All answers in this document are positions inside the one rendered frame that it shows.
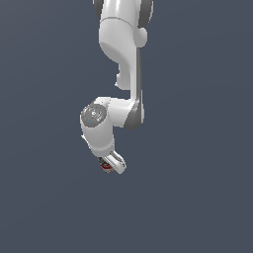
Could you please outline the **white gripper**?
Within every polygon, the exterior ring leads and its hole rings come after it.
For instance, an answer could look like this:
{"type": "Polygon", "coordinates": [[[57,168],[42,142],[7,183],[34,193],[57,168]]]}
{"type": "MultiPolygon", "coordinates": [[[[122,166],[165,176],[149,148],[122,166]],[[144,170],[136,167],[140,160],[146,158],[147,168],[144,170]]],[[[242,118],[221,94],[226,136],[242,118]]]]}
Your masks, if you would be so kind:
{"type": "Polygon", "coordinates": [[[124,173],[127,168],[126,162],[118,153],[115,152],[115,150],[105,156],[104,160],[109,163],[118,174],[124,173]]]}

